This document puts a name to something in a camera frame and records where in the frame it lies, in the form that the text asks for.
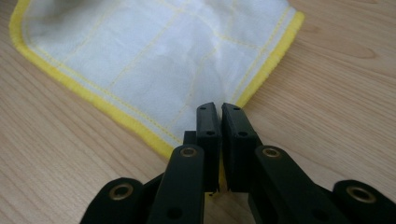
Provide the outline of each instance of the folded cloth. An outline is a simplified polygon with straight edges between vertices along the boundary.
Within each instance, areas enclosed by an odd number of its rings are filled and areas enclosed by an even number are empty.
[[[243,106],[304,15],[287,0],[20,0],[16,48],[169,157],[198,105]]]

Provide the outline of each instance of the tabletop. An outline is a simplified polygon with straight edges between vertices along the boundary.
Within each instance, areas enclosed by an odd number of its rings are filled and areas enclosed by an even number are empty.
[[[14,49],[16,2],[0,0],[0,222],[79,223],[105,183],[146,183],[167,159]],[[356,179],[395,202],[395,1],[290,3],[304,25],[247,116],[322,187]],[[247,198],[223,190],[205,223],[254,223]]]

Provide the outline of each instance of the yellow border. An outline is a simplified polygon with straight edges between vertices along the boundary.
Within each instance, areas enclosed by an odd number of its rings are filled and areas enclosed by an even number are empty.
[[[27,47],[22,36],[22,19],[24,12],[29,6],[29,3],[29,0],[18,1],[9,23],[9,34],[16,49],[30,62],[46,72],[50,77],[60,80],[60,82],[67,88],[82,97],[84,100],[91,102],[94,106],[108,114],[116,122],[136,132],[150,147],[154,148],[158,153],[165,156],[165,158],[170,158],[173,147],[163,141],[157,134],[150,131],[137,119],[127,115],[125,112],[105,101],[97,94],[81,86],[71,77],[63,74],[56,67],[44,61]]]
[[[11,21],[9,23],[10,36],[16,49],[30,62],[46,72],[50,77],[55,78],[56,80],[60,80],[60,82],[64,84],[67,88],[82,97],[84,100],[92,103],[101,111],[108,114],[116,122],[136,132],[150,147],[154,148],[158,153],[165,156],[165,158],[170,158],[173,147],[163,141],[157,134],[150,131],[137,119],[134,119],[131,116],[127,115],[125,112],[121,111],[111,103],[105,101],[97,94],[81,86],[71,77],[63,74],[56,67],[44,61],[27,47],[22,36],[22,19],[26,9],[29,6],[29,3],[30,0],[19,0],[18,4],[14,9],[14,12],[12,13]],[[279,43],[276,45],[275,50],[270,54],[269,58],[262,66],[259,73],[252,79],[245,91],[239,97],[236,103],[237,105],[245,105],[254,94],[254,92],[256,92],[260,85],[264,82],[264,80],[268,78],[268,75],[274,70],[280,59],[285,54],[286,50],[290,47],[303,21],[304,14],[301,12],[297,12],[294,15],[288,28],[286,29],[285,33],[282,35]]]
[[[257,89],[262,85],[265,79],[268,78],[269,74],[275,69],[277,64],[285,55],[286,51],[289,49],[291,43],[297,35],[297,32],[300,30],[303,21],[304,13],[299,11],[296,12],[285,33],[282,35],[282,38],[280,38],[279,43],[277,43],[274,51],[272,51],[268,59],[260,68],[260,71],[247,85],[244,92],[242,92],[241,96],[236,101],[236,105],[243,107],[257,91]]]

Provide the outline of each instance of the yellow cloth edge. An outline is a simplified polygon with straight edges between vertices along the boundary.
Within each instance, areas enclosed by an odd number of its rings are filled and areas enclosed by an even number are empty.
[[[253,94],[259,89],[265,79],[268,78],[269,74],[276,68],[277,64],[291,46],[291,43],[297,35],[297,32],[300,30],[303,21],[304,13],[297,11],[268,59],[262,65],[256,76],[247,85],[247,88],[244,90],[244,92],[242,92],[239,99],[236,101],[236,105],[243,107],[253,96]]]
[[[117,123],[125,126],[127,129],[137,133],[143,141],[146,142],[150,147],[154,148],[159,154],[165,158],[170,158],[173,147],[163,141],[157,134],[150,131],[145,125],[143,125],[137,119],[134,119],[116,108],[111,103],[105,101],[97,94],[87,90],[81,86],[78,82],[73,80],[71,77],[63,74],[57,68],[44,61],[41,57],[36,55],[30,50],[25,44],[22,37],[22,17],[24,12],[28,8],[30,0],[19,0],[15,9],[11,15],[9,23],[9,35],[11,40],[19,53],[21,53],[31,63],[35,64],[42,71],[46,72],[50,77],[58,80],[65,85],[69,90],[79,95],[84,100],[92,103],[96,108],[108,114]]]

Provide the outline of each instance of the round metal fastener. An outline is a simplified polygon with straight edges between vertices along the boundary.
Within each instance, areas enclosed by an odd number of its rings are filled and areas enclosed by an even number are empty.
[[[361,203],[375,203],[376,197],[374,194],[367,189],[361,187],[349,186],[346,188],[346,192],[356,201]]]
[[[180,154],[183,157],[194,157],[197,155],[197,150],[193,147],[185,147],[180,150]]]
[[[131,196],[132,192],[134,192],[134,187],[128,183],[123,183],[112,188],[108,196],[114,201],[120,201]]]
[[[274,148],[265,148],[262,150],[262,154],[264,154],[267,157],[271,157],[271,158],[277,158],[280,157],[280,152]]]

